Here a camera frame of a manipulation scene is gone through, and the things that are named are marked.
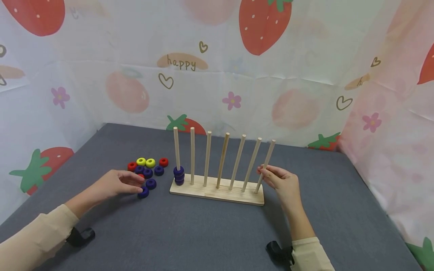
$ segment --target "gray table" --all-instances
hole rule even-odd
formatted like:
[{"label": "gray table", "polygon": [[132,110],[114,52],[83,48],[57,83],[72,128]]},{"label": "gray table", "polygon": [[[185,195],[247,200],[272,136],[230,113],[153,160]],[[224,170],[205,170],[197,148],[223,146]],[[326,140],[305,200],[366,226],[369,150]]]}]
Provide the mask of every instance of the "gray table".
[{"label": "gray table", "polygon": [[[190,135],[180,133],[179,140],[189,173]],[[217,175],[222,144],[223,138],[213,138],[210,176]],[[238,144],[229,141],[223,178],[231,177]],[[261,144],[256,164],[268,146]],[[206,137],[196,136],[197,174],[204,170],[205,147]],[[246,142],[237,180],[246,174],[253,147]],[[0,226],[0,242],[137,157],[169,158],[157,188],[144,200],[119,196],[92,209],[77,228],[92,227],[96,239],[82,249],[65,245],[39,270],[279,270],[265,246],[272,240],[289,245],[290,235],[271,188],[264,186],[263,207],[171,195],[173,132],[118,124],[105,125],[14,212]],[[307,215],[336,270],[420,269],[345,155],[276,145],[270,164],[299,176]]]}]

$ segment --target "wooden dowel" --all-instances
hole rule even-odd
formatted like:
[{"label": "wooden dowel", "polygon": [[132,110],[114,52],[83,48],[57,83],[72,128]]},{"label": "wooden dowel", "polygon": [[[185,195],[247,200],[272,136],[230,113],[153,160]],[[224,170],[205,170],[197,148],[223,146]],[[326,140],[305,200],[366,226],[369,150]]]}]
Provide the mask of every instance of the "wooden dowel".
[{"label": "wooden dowel", "polygon": [[191,185],[194,185],[194,127],[190,128],[190,146],[191,146]]},{"label": "wooden dowel", "polygon": [[258,154],[259,145],[261,144],[261,140],[262,140],[262,138],[260,138],[260,137],[258,137],[258,139],[256,140],[255,149],[253,150],[252,159],[250,159],[250,164],[249,164],[249,167],[247,169],[246,178],[244,179],[243,189],[241,190],[242,192],[246,191],[247,182],[249,181],[250,172],[252,171],[253,164],[255,163],[256,155]]},{"label": "wooden dowel", "polygon": [[179,159],[178,127],[173,127],[173,136],[175,138],[176,170],[181,170],[181,161]]},{"label": "wooden dowel", "polygon": [[211,131],[208,131],[208,133],[207,133],[207,153],[205,156],[204,187],[207,186],[208,167],[210,165],[210,151],[211,151]]},{"label": "wooden dowel", "polygon": [[235,175],[237,174],[238,164],[240,163],[241,153],[243,152],[244,142],[246,141],[246,135],[241,136],[240,146],[238,147],[237,158],[235,159],[235,165],[233,167],[232,178],[230,179],[229,190],[233,188],[233,182],[235,181]]},{"label": "wooden dowel", "polygon": [[[268,163],[270,162],[270,158],[271,158],[271,153],[273,152],[275,144],[276,144],[276,141],[274,139],[271,140],[271,144],[270,144],[270,147],[268,148],[267,156],[265,157],[264,166],[262,168],[266,168],[268,166]],[[256,185],[255,194],[258,193],[263,178],[264,178],[264,176],[261,173],[261,175],[259,176],[258,184]]]},{"label": "wooden dowel", "polygon": [[223,150],[221,151],[220,166],[218,168],[216,188],[220,188],[221,173],[223,171],[224,157],[226,156],[226,149],[227,149],[227,143],[229,142],[229,135],[230,135],[229,133],[226,133],[226,135],[224,136]]}]

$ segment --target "black clip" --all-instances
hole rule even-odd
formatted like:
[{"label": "black clip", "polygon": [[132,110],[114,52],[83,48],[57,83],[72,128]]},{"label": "black clip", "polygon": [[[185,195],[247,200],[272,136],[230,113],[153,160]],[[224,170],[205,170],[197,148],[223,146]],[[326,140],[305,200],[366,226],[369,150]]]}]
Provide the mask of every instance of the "black clip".
[{"label": "black clip", "polygon": [[75,248],[80,248],[90,243],[95,239],[95,231],[92,228],[87,228],[81,233],[74,227],[71,231],[71,235],[66,241]]},{"label": "black clip", "polygon": [[271,259],[279,264],[294,265],[294,258],[292,255],[293,248],[287,247],[281,249],[277,241],[271,241],[267,244],[266,250]]}]

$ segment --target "wrist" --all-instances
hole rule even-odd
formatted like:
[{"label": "wrist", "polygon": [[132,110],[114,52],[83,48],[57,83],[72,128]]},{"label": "wrist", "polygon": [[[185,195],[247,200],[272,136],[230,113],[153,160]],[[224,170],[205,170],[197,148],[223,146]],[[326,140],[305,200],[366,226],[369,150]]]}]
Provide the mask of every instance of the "wrist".
[{"label": "wrist", "polygon": [[282,208],[288,217],[299,216],[304,213],[304,208],[301,201],[282,202]]},{"label": "wrist", "polygon": [[87,211],[100,204],[103,200],[96,197],[88,188],[67,201],[65,205],[80,219]]}]

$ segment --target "right hand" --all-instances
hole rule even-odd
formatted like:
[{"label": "right hand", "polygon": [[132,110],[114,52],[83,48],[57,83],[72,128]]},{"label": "right hand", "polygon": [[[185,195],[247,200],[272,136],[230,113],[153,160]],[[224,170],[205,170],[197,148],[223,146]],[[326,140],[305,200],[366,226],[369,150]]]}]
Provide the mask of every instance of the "right hand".
[{"label": "right hand", "polygon": [[256,169],[256,173],[263,175],[263,180],[277,193],[285,211],[291,212],[302,208],[300,186],[297,175],[280,167],[263,164]]}]

